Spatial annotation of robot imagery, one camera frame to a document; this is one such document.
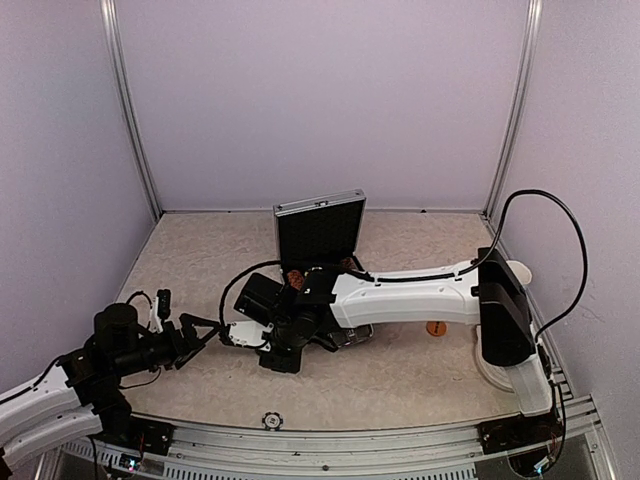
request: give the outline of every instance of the speckled floor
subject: speckled floor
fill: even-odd
[[[477,215],[367,212],[356,253],[365,268],[392,271],[470,259],[488,243]],[[167,214],[121,300],[135,290],[169,288],[172,318],[189,312],[215,319],[224,285],[274,258],[270,212]],[[276,269],[267,272],[278,278]],[[240,288],[229,296],[227,320],[242,318],[231,308]],[[425,426],[517,411],[514,395],[478,373],[474,343],[473,329],[459,325],[440,338],[423,323],[381,325],[370,342],[334,354],[307,347],[302,371],[287,375],[260,368],[255,352],[214,340],[179,372],[163,372],[126,395],[137,412],[218,425],[261,428],[263,414],[276,411],[294,430]],[[150,378],[141,373],[125,384]]]

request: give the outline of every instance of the lavender wall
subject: lavender wall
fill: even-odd
[[[0,392],[82,345],[152,227],[99,3],[1,8]]]
[[[523,187],[563,198],[591,256],[586,297],[553,329],[578,394],[593,393],[622,478],[640,455],[640,3],[548,0],[505,194]],[[574,234],[543,200],[520,200],[508,249],[534,271],[547,317],[571,300]]]
[[[484,206],[527,0],[118,2],[166,209]]]

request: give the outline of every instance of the orange object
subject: orange object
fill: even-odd
[[[427,322],[427,332],[434,337],[441,337],[447,333],[447,324],[444,322]]]

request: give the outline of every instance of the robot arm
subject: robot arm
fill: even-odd
[[[483,258],[488,249],[480,249]],[[346,273],[312,269],[299,291],[254,274],[236,302],[236,310],[257,323],[250,341],[247,322],[231,327],[233,343],[260,349],[260,365],[297,373],[302,348],[309,342],[366,336],[372,324],[446,321],[480,325],[482,357],[502,367],[518,397],[520,411],[532,417],[551,411],[553,391],[534,343],[525,291],[502,256],[494,251],[479,267],[458,272],[471,262],[419,271],[370,274],[367,281]],[[452,273],[450,278],[417,278]]]
[[[134,307],[116,303],[94,318],[95,333],[83,348],[54,360],[30,382],[0,395],[0,480],[41,453],[81,436],[127,435],[131,406],[123,377],[159,368],[180,369],[220,331],[217,322],[180,316],[168,320],[170,292],[160,290],[150,329]],[[209,327],[198,337],[195,327]]]

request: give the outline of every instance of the black case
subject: black case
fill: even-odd
[[[286,274],[296,261],[339,264],[358,244],[362,190],[274,205],[276,242]]]

